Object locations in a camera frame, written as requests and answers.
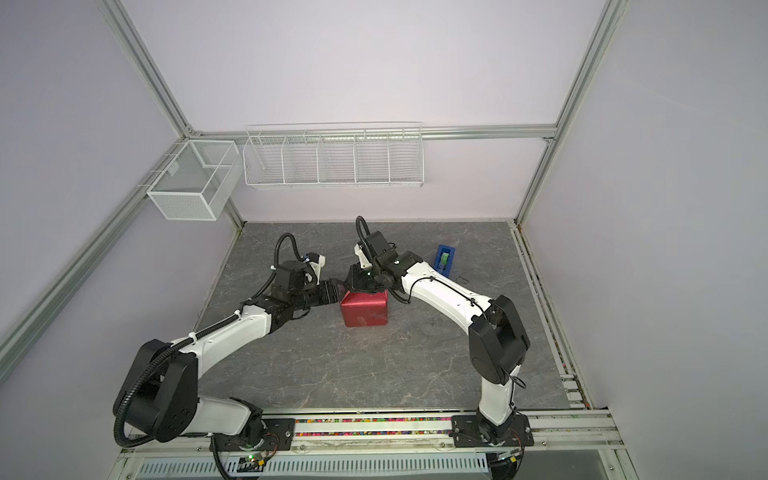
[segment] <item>red box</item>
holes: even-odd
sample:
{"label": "red box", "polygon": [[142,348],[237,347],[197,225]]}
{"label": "red box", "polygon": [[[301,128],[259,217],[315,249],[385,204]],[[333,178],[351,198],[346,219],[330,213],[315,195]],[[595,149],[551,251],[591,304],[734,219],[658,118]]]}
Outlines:
{"label": "red box", "polygon": [[376,326],[386,325],[387,292],[352,293],[347,292],[341,300],[341,314],[344,325]]}

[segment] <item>white label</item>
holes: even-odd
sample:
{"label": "white label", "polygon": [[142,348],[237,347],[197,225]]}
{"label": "white label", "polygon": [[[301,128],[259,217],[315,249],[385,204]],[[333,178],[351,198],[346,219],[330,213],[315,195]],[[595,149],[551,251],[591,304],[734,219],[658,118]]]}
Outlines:
{"label": "white label", "polygon": [[173,175],[179,170],[179,162],[174,160],[172,164],[168,167],[168,174],[173,177]]}

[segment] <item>wire rack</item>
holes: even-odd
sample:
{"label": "wire rack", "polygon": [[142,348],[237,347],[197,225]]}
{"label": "wire rack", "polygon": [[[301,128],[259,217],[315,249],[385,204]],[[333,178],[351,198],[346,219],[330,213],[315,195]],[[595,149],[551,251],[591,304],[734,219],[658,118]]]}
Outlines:
{"label": "wire rack", "polygon": [[168,220],[216,220],[242,175],[233,141],[189,140],[147,195]]}
{"label": "wire rack", "polygon": [[249,134],[246,184],[255,188],[399,186],[424,183],[420,128],[315,134]]}

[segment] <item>gray table surface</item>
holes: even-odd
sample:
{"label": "gray table surface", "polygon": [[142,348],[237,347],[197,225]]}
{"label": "gray table surface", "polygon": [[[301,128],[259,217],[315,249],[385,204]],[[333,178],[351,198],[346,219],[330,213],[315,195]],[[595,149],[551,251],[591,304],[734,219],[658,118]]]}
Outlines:
{"label": "gray table surface", "polygon": [[[568,399],[509,227],[502,222],[370,223],[398,251],[432,262],[440,243],[456,248],[450,278],[475,292],[509,297],[531,339],[517,389],[521,409],[567,409]],[[247,223],[201,326],[229,316],[270,274],[275,241],[296,236],[301,253],[325,255],[322,277],[344,278],[357,261],[353,223]],[[293,257],[283,244],[281,260]],[[200,393],[234,396],[262,408],[475,409],[480,375],[466,335],[420,300],[389,301],[386,326],[348,328],[338,305],[313,308],[275,333],[245,345],[200,379]]]}

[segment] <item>white wall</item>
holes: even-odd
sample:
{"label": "white wall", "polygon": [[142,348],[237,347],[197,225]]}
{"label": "white wall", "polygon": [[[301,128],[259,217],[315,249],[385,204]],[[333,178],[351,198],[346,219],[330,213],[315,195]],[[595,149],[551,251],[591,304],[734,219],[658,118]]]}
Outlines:
{"label": "white wall", "polygon": [[146,203],[0,388],[3,478],[107,478],[112,403],[138,348],[194,327],[232,233],[226,216],[171,222]]}
{"label": "white wall", "polygon": [[0,336],[176,139],[92,0],[0,6]]}
{"label": "white wall", "polygon": [[247,221],[514,218],[546,143],[541,138],[425,141],[423,187],[254,190],[234,202]]}
{"label": "white wall", "polygon": [[552,124],[604,0],[126,0],[192,125]]}
{"label": "white wall", "polygon": [[525,224],[641,478],[766,478],[768,4],[633,2]]}

